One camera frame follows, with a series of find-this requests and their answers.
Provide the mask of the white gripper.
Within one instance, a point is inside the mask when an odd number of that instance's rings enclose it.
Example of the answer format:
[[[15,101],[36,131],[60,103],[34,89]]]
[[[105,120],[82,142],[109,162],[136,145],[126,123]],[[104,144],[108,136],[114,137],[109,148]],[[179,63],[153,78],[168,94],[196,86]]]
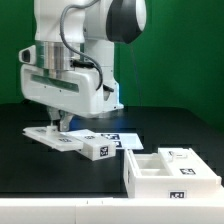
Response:
[[[27,64],[21,67],[24,97],[51,106],[47,108],[51,125],[59,120],[57,109],[63,110],[59,122],[61,132],[70,129],[72,114],[89,118],[103,111],[103,89],[97,89],[98,84],[98,72],[95,69],[76,68],[54,73]]]

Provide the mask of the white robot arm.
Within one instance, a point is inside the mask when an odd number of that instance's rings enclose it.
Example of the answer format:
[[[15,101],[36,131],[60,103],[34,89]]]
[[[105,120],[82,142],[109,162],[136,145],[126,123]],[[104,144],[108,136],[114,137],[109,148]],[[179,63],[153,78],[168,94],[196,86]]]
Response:
[[[114,78],[114,45],[146,25],[145,0],[34,0],[35,43],[19,52],[22,93],[69,129],[73,116],[103,117],[123,108]]]

